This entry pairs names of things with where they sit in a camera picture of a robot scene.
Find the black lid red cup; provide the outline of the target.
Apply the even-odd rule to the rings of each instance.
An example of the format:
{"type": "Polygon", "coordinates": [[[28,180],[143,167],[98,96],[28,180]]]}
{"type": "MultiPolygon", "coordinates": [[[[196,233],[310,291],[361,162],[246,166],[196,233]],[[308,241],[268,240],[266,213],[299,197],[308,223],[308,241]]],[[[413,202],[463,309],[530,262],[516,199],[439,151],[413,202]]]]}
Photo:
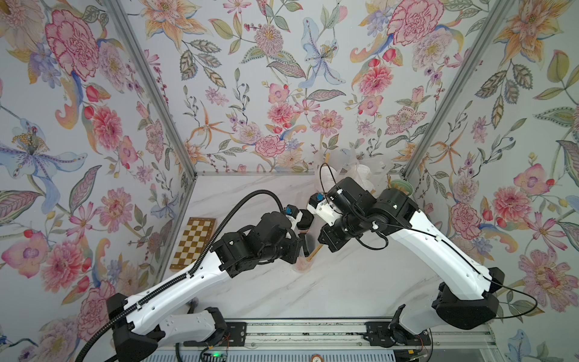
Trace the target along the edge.
{"type": "Polygon", "coordinates": [[[314,216],[310,211],[305,209],[301,209],[300,213],[302,217],[296,226],[300,232],[307,232],[314,221],[314,216]]]}
{"type": "Polygon", "coordinates": [[[315,246],[315,240],[309,233],[302,233],[300,235],[302,239],[302,254],[304,258],[307,258],[311,255],[312,247],[315,246]]]}

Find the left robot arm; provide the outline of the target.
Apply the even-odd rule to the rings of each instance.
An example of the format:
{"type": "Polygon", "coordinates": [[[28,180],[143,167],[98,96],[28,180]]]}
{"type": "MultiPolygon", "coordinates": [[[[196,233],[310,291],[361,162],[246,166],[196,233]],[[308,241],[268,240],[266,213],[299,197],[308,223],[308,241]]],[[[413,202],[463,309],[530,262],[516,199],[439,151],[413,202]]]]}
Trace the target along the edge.
{"type": "Polygon", "coordinates": [[[200,265],[190,265],[161,285],[126,297],[115,294],[106,302],[118,361],[142,361],[164,345],[197,340],[217,343],[226,330],[217,308],[177,315],[200,292],[258,265],[281,259],[294,264],[304,244],[297,225],[304,211],[288,206],[264,214],[255,226],[228,232],[214,241],[200,265]]]}

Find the clear plastic bag pile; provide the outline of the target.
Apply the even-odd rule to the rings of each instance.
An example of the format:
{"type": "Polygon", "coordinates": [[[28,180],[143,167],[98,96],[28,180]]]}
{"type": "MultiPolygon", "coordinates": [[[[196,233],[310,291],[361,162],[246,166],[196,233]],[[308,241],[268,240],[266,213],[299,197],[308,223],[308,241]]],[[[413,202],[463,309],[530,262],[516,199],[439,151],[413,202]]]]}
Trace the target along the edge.
{"type": "Polygon", "coordinates": [[[315,179],[322,181],[339,181],[342,179],[342,169],[350,160],[349,150],[345,148],[336,148],[324,152],[318,150],[313,154],[313,170],[315,179]]]}

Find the white lid floral cup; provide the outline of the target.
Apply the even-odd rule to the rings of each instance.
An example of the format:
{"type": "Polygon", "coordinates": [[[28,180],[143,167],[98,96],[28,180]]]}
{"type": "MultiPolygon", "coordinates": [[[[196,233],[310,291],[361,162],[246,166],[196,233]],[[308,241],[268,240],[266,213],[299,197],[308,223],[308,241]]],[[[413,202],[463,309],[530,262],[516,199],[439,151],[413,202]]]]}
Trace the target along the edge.
{"type": "Polygon", "coordinates": [[[372,171],[368,166],[364,164],[358,164],[355,166],[354,175],[357,179],[365,181],[369,180],[369,178],[372,176],[372,171]]]}

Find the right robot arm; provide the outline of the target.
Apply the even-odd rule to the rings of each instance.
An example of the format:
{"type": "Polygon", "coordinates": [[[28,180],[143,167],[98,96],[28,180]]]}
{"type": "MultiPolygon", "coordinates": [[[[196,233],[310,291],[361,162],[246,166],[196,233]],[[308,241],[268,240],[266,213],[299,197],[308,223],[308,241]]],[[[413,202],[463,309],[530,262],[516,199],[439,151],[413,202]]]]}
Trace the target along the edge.
{"type": "Polygon", "coordinates": [[[346,177],[330,191],[312,195],[308,210],[324,221],[318,241],[331,252],[372,232],[401,243],[441,278],[434,294],[398,307],[386,327],[393,343],[402,345],[405,338],[443,324],[472,330],[497,316],[495,292],[505,279],[503,271],[474,261],[400,190],[385,189],[374,197],[346,177]]]}

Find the clear plastic carrier bag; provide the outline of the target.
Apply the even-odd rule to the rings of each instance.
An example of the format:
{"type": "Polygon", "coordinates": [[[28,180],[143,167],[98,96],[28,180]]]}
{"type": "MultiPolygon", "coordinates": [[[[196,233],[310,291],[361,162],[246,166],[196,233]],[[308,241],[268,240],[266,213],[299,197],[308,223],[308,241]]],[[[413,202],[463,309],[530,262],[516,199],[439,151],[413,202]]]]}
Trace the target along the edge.
{"type": "Polygon", "coordinates": [[[393,165],[392,160],[382,155],[364,160],[356,158],[349,164],[346,176],[368,192],[380,192],[388,186],[388,172],[393,165]]]}

